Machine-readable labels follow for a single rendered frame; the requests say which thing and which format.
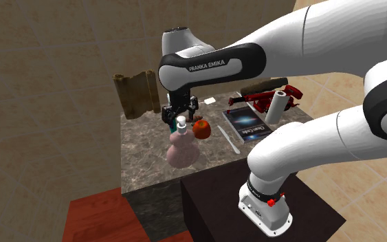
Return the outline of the white paper towel roll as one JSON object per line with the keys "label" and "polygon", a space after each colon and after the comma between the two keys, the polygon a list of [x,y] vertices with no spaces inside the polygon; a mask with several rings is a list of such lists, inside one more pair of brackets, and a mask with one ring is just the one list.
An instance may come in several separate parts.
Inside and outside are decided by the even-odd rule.
{"label": "white paper towel roll", "polygon": [[269,106],[265,122],[277,124],[287,106],[289,96],[284,91],[276,91]]}

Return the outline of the dark robot stand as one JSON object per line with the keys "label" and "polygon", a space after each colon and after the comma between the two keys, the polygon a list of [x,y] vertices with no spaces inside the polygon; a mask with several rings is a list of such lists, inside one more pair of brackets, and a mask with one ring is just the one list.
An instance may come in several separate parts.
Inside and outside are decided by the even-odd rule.
{"label": "dark robot stand", "polygon": [[181,179],[184,221],[194,242],[327,242],[345,218],[292,173],[282,185],[294,220],[270,238],[238,207],[250,170],[245,159]]}

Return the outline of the white knife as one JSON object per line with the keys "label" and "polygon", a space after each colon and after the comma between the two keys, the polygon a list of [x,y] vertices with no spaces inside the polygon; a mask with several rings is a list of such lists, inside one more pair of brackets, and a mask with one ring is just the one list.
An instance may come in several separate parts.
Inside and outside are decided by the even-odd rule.
{"label": "white knife", "polygon": [[229,135],[223,130],[223,128],[221,126],[217,126],[217,128],[220,130],[220,132],[222,133],[222,135],[224,136],[224,138],[228,141],[228,143],[230,144],[230,146],[232,147],[233,151],[236,153],[236,154],[240,154],[240,150],[233,144],[233,142],[231,141]]}

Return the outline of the dark blue book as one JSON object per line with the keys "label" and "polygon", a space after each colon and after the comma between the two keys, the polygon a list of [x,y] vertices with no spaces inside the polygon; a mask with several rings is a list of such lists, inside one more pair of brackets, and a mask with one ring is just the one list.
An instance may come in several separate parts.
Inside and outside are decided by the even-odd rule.
{"label": "dark blue book", "polygon": [[222,115],[243,144],[262,140],[272,133],[264,121],[248,106],[223,111]]}

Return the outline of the red-brown wooden cabinet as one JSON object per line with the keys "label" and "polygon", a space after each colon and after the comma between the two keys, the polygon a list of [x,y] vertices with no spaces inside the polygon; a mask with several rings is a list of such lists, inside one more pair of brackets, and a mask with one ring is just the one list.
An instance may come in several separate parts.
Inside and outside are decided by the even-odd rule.
{"label": "red-brown wooden cabinet", "polygon": [[151,242],[119,188],[69,203],[61,242]]}

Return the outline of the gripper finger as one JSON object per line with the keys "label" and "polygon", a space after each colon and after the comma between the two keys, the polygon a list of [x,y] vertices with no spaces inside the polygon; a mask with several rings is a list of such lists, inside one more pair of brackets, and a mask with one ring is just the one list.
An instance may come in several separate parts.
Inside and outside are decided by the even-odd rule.
{"label": "gripper finger", "polygon": [[175,112],[172,111],[171,106],[162,107],[162,121],[166,123],[169,126],[169,128],[170,128],[170,125],[175,122]]}
{"label": "gripper finger", "polygon": [[192,122],[195,111],[199,109],[199,103],[196,96],[190,97],[190,104],[188,105],[188,118]]}

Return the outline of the red apple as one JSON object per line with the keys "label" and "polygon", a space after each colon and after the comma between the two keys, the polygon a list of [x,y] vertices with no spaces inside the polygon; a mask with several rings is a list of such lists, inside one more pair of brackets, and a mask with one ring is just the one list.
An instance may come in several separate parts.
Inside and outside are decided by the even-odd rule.
{"label": "red apple", "polygon": [[204,140],[210,137],[211,128],[207,121],[198,120],[192,127],[192,131],[197,139]]}

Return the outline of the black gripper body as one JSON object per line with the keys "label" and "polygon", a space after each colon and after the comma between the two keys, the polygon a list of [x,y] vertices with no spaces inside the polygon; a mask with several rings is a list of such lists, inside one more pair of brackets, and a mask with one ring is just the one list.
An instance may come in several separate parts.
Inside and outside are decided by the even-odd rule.
{"label": "black gripper body", "polygon": [[183,113],[190,111],[190,90],[181,89],[178,91],[170,91],[170,109],[175,113]]}

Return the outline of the red hand tool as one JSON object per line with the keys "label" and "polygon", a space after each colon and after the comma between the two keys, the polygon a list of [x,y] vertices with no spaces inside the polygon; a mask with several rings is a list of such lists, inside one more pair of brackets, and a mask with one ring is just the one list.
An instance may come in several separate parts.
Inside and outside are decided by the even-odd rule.
{"label": "red hand tool", "polygon": [[[289,110],[291,107],[298,106],[298,104],[294,104],[294,98],[300,100],[303,96],[303,93],[299,89],[291,85],[286,85],[282,92],[289,97],[284,111]],[[263,93],[243,95],[238,98],[230,98],[228,104],[232,106],[234,103],[252,101],[255,110],[259,113],[267,113],[275,93],[276,91],[266,91]]]}

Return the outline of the pink soap dispenser bottle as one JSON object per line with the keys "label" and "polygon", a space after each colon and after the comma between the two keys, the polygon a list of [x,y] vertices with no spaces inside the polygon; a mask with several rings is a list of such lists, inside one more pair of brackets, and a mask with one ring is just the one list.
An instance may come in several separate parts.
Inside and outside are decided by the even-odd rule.
{"label": "pink soap dispenser bottle", "polygon": [[187,128],[186,118],[176,118],[176,131],[171,133],[171,146],[166,154],[166,161],[174,168],[187,168],[194,164],[200,155],[194,133]]}

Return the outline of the olive brown scroll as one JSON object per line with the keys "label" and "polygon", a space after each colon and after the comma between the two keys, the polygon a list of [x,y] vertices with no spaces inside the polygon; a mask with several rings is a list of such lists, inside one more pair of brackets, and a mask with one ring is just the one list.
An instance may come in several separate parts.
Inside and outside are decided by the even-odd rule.
{"label": "olive brown scroll", "polygon": [[113,81],[127,120],[147,111],[161,112],[155,72],[150,69],[132,77],[114,74]]}

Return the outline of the dark brown cylinder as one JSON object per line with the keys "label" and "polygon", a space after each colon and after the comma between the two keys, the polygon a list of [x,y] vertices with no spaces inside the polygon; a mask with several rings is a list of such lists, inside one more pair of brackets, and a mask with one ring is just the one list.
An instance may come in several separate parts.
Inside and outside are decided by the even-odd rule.
{"label": "dark brown cylinder", "polygon": [[259,94],[259,93],[263,93],[266,91],[275,90],[275,89],[280,88],[282,86],[285,86],[287,84],[288,84],[288,78],[286,78],[286,77],[264,80],[262,82],[241,88],[240,94],[242,96],[251,95],[251,94]]}

